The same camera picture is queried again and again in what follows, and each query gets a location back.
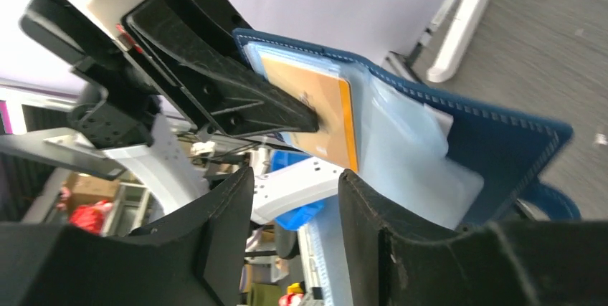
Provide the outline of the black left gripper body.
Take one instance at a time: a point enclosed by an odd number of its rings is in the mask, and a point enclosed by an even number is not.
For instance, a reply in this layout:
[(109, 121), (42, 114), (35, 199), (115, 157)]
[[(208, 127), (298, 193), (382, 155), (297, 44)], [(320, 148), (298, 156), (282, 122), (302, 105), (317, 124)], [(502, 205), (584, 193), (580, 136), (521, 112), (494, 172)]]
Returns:
[[(136, 119), (159, 109), (164, 97), (202, 133), (221, 133), (194, 112), (177, 86), (163, 76), (127, 28), (125, 17), (146, 0), (31, 0), (20, 24), (27, 36), (66, 62), (72, 73), (97, 83), (126, 110), (137, 105)], [(246, 22), (228, 0), (171, 0), (201, 9), (219, 28), (213, 48), (249, 68), (240, 57), (232, 32)]]

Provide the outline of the navy leather card holder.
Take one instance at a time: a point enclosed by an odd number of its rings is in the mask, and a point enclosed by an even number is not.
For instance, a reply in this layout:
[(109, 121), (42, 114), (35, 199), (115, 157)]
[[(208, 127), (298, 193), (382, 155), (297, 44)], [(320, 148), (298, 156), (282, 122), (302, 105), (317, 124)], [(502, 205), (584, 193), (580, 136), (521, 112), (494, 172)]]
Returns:
[(504, 217), (517, 200), (550, 219), (580, 219), (576, 204), (538, 177), (568, 143), (566, 123), (434, 89), (352, 52), (236, 29), (253, 70), (265, 57), (318, 63), (351, 86), (359, 173), (379, 193), (443, 227)]

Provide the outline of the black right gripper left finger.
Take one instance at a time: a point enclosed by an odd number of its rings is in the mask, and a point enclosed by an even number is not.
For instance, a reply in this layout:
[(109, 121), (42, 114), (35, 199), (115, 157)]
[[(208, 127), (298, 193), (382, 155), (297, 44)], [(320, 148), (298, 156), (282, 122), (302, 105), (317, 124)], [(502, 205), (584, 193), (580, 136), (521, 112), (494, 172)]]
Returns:
[(236, 305), (254, 182), (242, 168), (125, 237), (3, 223), (1, 303)]

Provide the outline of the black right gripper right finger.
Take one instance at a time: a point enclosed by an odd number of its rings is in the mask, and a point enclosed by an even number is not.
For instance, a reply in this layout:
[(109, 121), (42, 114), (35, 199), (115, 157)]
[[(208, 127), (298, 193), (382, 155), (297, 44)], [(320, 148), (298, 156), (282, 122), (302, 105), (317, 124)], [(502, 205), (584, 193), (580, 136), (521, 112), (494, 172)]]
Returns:
[(355, 305), (605, 305), (607, 223), (423, 219), (350, 170), (338, 203)]

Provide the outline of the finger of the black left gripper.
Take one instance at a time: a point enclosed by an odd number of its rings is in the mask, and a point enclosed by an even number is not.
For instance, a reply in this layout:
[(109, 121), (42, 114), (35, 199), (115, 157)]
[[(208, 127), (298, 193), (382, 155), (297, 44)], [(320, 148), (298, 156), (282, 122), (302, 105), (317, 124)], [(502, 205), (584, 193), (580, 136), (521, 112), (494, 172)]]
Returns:
[(125, 24), (186, 101), (223, 134), (315, 133), (308, 106), (213, 48), (219, 28), (197, 6), (146, 0)]

